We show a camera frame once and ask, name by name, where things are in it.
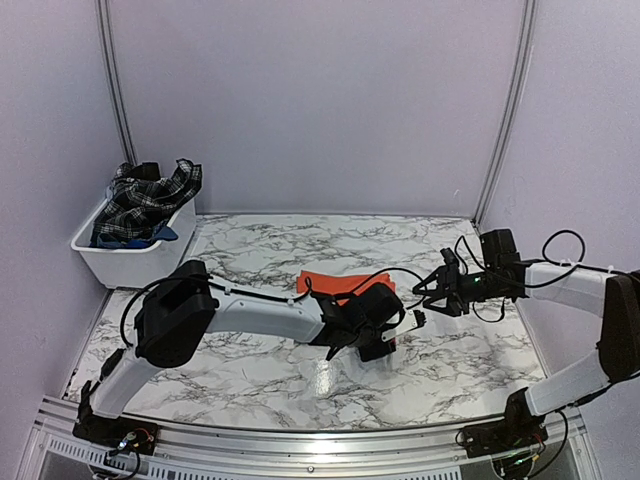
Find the orange t-shirt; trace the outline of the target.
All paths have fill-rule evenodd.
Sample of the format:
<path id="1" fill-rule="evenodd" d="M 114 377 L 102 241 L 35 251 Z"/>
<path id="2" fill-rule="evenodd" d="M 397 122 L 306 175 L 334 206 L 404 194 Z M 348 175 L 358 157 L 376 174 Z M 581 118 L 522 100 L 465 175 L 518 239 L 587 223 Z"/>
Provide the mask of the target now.
<path id="1" fill-rule="evenodd" d="M 336 299 L 343 305 L 349 299 L 348 293 L 360 295 L 376 283 L 396 292 L 396 284 L 388 273 L 332 276 L 307 270 L 302 270 L 296 278 L 296 291 L 303 294 L 311 290 L 310 295 L 315 300 Z"/>

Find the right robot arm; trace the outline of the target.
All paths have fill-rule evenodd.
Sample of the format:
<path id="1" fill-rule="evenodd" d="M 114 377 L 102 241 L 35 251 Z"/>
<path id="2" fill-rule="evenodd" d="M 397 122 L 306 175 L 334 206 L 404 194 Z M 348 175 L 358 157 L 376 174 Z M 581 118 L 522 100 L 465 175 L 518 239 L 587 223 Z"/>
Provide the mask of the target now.
<path id="1" fill-rule="evenodd" d="M 463 268 L 455 248 L 412 291 L 423 306 L 460 317 L 494 299 L 525 318 L 547 376 L 513 394 L 495 438 L 515 448 L 549 413 L 584 405 L 639 376 L 639 274 L 548 256 L 524 259 L 508 229 L 479 237 L 482 255 Z"/>

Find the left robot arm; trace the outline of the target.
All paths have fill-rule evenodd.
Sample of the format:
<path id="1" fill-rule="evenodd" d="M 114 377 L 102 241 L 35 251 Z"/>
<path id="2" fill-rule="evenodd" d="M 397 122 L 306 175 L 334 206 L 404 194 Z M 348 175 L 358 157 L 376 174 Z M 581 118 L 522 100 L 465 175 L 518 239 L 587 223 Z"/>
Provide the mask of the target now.
<path id="1" fill-rule="evenodd" d="M 208 334 L 287 338 L 323 346 L 333 359 L 344 348 L 382 341 L 406 315 L 393 288 L 375 279 L 329 294 L 305 276 L 301 293 L 283 296 L 216 281 L 197 260 L 143 287 L 131 301 L 141 307 L 133 313 L 127 306 L 122 313 L 134 317 L 132 330 L 120 332 L 123 347 L 103 363 L 98 380 L 81 391 L 76 422 L 106 445 L 125 438 L 120 416 L 138 391 L 159 372 L 188 363 Z"/>

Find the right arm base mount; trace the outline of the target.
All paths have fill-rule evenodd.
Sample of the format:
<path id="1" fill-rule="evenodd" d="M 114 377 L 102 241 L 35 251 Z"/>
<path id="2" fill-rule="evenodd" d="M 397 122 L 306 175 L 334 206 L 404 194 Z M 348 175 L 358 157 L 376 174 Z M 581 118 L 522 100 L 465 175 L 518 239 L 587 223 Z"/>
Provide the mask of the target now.
<path id="1" fill-rule="evenodd" d="M 542 421 L 513 427 L 505 419 L 466 425 L 455 437 L 469 458 L 540 445 L 547 439 L 548 432 Z"/>

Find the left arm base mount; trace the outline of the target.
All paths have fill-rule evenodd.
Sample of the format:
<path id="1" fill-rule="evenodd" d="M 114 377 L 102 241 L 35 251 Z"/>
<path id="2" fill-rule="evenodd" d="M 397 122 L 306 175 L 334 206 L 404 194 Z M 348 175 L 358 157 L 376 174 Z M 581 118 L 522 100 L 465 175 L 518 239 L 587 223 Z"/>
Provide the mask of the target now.
<path id="1" fill-rule="evenodd" d="M 82 420 L 76 420 L 72 434 L 111 450 L 118 448 L 129 434 L 133 434 L 134 438 L 128 440 L 122 450 L 134 449 L 142 455 L 152 455 L 158 439 L 159 425 L 127 417 L 108 419 L 91 414 Z"/>

